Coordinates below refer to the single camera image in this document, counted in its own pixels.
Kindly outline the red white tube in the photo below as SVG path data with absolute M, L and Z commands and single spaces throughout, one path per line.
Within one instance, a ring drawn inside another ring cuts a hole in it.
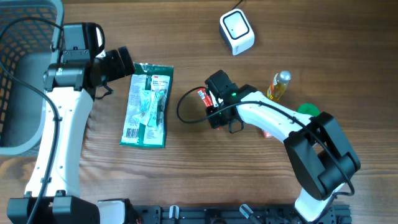
M 199 88 L 197 93 L 205 105 L 206 115 L 209 116 L 211 114 L 215 114 L 218 111 L 218 103 L 213 94 L 206 88 Z M 214 116 L 212 118 L 208 118 L 208 121 L 213 129 L 221 129 L 220 119 L 218 117 Z

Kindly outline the green package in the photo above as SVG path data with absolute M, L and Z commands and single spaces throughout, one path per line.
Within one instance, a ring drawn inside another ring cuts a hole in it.
M 149 63 L 135 63 L 134 66 L 136 71 L 131 76 L 126 117 L 119 144 L 132 147 L 163 148 L 166 140 L 165 114 L 172 89 L 174 68 L 173 66 Z M 157 113 L 157 127 L 145 126 L 133 118 L 139 112 L 142 90 L 165 90 L 165 97 L 161 100 Z

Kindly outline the small yellow bottle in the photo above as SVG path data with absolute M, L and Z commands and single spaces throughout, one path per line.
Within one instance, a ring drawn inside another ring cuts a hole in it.
M 291 74 L 289 71 L 281 71 L 274 76 L 273 82 L 266 92 L 268 99 L 278 102 L 287 89 Z

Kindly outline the green lid jar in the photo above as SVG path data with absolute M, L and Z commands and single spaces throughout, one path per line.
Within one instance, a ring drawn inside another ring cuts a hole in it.
M 302 114 L 309 114 L 311 116 L 318 116 L 320 114 L 320 110 L 311 103 L 304 103 L 300 105 L 297 109 L 296 112 L 302 113 Z

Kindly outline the light teal sachet pack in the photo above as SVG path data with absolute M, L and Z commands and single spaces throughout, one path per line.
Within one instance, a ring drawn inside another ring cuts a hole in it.
M 133 118 L 145 126 L 157 127 L 157 113 L 164 97 L 165 90 L 142 90 L 140 92 L 139 112 Z

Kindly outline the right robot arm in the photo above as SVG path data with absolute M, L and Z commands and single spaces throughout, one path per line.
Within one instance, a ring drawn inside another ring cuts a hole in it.
M 301 193 L 294 203 L 307 222 L 318 221 L 343 185 L 351 185 L 360 170 L 359 157 L 336 119 L 329 113 L 317 116 L 290 110 L 251 85 L 238 87 L 219 70 L 205 80 L 205 90 L 217 103 L 209 113 L 213 128 L 235 121 L 261 128 L 285 146 Z

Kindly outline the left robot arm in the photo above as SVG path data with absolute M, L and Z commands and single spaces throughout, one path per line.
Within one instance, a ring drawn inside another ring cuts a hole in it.
M 79 164 L 96 89 L 132 75 L 126 48 L 105 51 L 102 27 L 91 22 L 60 26 L 64 46 L 45 72 L 44 131 L 24 196 L 11 198 L 13 223 L 126 223 L 134 216 L 127 199 L 91 203 L 80 197 Z

